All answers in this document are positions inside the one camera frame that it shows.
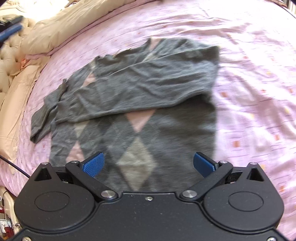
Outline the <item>grey argyle knit sweater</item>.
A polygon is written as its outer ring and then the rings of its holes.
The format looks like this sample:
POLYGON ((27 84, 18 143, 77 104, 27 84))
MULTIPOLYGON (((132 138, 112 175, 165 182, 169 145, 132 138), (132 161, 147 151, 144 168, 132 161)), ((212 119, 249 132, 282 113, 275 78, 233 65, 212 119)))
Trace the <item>grey argyle knit sweater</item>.
POLYGON ((218 69, 217 46, 185 38, 96 57, 44 98, 30 139, 51 134, 53 166, 102 152, 95 179, 117 192, 180 192, 201 179, 194 154, 214 153, 218 69))

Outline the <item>beige tufted headboard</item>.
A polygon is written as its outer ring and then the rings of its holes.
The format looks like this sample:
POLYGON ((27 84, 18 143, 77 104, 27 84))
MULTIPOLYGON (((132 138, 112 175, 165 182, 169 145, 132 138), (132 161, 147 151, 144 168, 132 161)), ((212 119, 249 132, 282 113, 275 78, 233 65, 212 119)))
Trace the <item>beige tufted headboard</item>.
POLYGON ((20 49, 22 39, 29 34, 36 22, 29 18, 21 21, 22 29, 10 36, 1 47, 1 105, 15 76, 20 72, 25 55, 20 49))

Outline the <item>beige folded duvet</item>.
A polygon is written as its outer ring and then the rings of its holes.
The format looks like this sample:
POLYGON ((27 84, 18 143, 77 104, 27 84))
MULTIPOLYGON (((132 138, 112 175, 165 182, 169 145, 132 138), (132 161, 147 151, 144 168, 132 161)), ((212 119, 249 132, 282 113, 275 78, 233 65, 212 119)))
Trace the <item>beige folded duvet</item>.
POLYGON ((51 55, 52 51, 66 44, 79 31, 95 21, 105 21, 108 14, 117 15, 148 1, 79 1, 50 19, 36 23, 21 42, 25 55, 51 55))

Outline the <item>beige pillow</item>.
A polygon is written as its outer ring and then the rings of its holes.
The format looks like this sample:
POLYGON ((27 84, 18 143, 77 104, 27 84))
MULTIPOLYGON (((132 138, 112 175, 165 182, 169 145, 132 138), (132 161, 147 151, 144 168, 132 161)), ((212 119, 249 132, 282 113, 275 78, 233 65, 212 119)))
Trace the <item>beige pillow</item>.
POLYGON ((23 114, 41 71, 49 57, 29 60, 16 73, 1 106, 1 155, 11 162, 16 161, 23 114))

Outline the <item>pink patterned bed sheet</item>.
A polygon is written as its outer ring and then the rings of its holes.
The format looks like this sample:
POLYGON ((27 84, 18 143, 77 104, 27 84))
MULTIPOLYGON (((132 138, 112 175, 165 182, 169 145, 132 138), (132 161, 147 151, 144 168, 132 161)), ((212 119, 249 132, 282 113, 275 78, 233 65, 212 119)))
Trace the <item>pink patterned bed sheet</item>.
POLYGON ((185 38, 219 48, 213 87, 216 109, 210 158, 258 163, 285 204, 279 230, 295 238, 295 17, 270 1, 148 1, 108 14, 79 31, 49 57, 29 96, 16 161, 32 173, 49 162, 51 134, 31 141, 33 114, 44 98, 96 57, 116 55, 148 39, 185 38))

